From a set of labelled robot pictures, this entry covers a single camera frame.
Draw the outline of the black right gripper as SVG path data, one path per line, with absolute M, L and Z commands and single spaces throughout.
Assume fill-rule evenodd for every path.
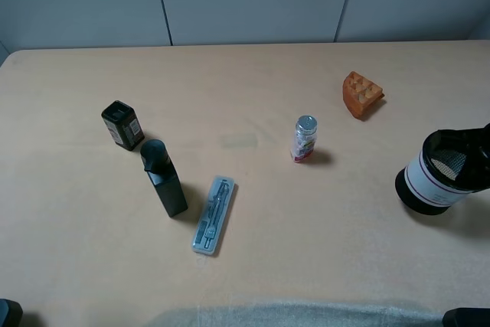
M 464 142 L 465 162 L 456 176 L 456 184 L 474 192 L 489 189 L 489 124 L 466 130 Z

